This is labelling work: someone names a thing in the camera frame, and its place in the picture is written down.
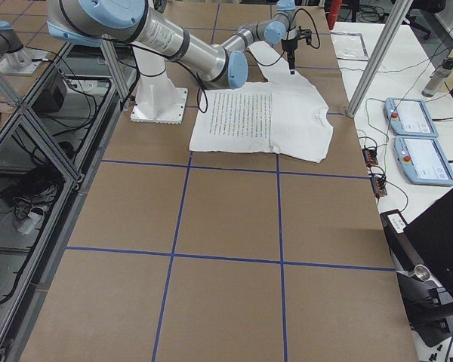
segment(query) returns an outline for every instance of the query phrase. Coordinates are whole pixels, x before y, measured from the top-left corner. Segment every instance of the glass panel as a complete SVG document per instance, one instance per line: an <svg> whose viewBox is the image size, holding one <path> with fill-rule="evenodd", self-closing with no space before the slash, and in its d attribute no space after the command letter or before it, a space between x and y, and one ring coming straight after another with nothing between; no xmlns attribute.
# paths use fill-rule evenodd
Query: glass panel
<svg viewBox="0 0 453 362"><path fill-rule="evenodd" d="M111 88L108 78L70 77L56 72L32 108L72 163L79 165L83 147L97 122Z"/></svg>
<svg viewBox="0 0 453 362"><path fill-rule="evenodd" d="M38 261L64 183L19 125L0 149L0 341Z"/></svg>

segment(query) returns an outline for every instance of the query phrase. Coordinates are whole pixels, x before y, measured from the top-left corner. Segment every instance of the water bottle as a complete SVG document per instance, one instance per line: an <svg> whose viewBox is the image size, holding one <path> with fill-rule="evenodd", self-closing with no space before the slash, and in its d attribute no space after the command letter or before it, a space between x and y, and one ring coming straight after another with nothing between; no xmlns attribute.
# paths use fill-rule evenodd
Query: water bottle
<svg viewBox="0 0 453 362"><path fill-rule="evenodd" d="M445 79L450 75L453 70L453 58L446 58L442 63L436 68L435 72L431 75L430 81L426 84L426 87L423 89L421 94L425 97L432 97L436 94L442 84L445 82Z"/></svg>

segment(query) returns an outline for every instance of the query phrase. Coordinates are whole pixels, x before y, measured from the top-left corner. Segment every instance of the electronic device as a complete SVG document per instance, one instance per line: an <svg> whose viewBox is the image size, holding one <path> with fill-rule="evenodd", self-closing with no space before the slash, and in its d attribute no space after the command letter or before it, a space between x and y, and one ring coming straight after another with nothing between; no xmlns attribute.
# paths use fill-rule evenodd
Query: electronic device
<svg viewBox="0 0 453 362"><path fill-rule="evenodd" d="M382 213L381 220L402 268L423 265L443 286L398 273L408 319L433 347L453 333L453 189L409 224L398 210Z"/></svg>
<svg viewBox="0 0 453 362"><path fill-rule="evenodd" d="M411 183L453 186L453 170L436 139L397 136L394 149L402 171Z"/></svg>
<svg viewBox="0 0 453 362"><path fill-rule="evenodd" d="M54 70L51 79L43 87L32 109L37 113L59 112L66 99L67 88L58 70Z"/></svg>
<svg viewBox="0 0 453 362"><path fill-rule="evenodd" d="M438 137L438 131L423 100L387 98L384 115L393 132L398 135Z"/></svg>

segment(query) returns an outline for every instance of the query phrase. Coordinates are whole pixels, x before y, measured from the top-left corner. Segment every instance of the metal base plate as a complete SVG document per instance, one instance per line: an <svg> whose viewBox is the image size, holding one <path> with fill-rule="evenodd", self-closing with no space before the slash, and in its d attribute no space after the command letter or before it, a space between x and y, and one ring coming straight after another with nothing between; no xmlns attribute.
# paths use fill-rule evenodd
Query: metal base plate
<svg viewBox="0 0 453 362"><path fill-rule="evenodd" d="M48 52L47 51L36 51L34 49L28 49L30 55L33 59L43 58L45 57ZM31 76L37 68L42 64L42 62L32 62L29 66L26 66L22 69L15 69L10 66L8 61L4 58L0 62L0 72L4 75L25 75Z"/></svg>
<svg viewBox="0 0 453 362"><path fill-rule="evenodd" d="M176 88L181 94L181 103L176 103L163 109L155 118L149 118L140 110L140 105L136 105L131 113L133 122L152 122L152 123L169 123L181 124L183 120L184 110L186 108L186 99L188 97L187 88Z"/></svg>

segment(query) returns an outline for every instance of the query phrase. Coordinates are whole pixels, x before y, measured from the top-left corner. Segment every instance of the chair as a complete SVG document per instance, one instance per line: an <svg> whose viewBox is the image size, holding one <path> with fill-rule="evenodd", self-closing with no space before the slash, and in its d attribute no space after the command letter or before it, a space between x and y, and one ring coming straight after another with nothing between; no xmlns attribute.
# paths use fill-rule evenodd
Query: chair
<svg viewBox="0 0 453 362"><path fill-rule="evenodd" d="M411 28L415 28L426 33L423 39L427 40L431 35L431 31L422 26L421 24L416 23L416 17L410 14L411 10L421 10L426 11L427 13L430 14L436 14L439 13L440 11L443 11L445 7L446 0L414 0L413 3L411 4L411 7L409 8L408 13L406 14L406 19L409 21L409 26Z"/></svg>

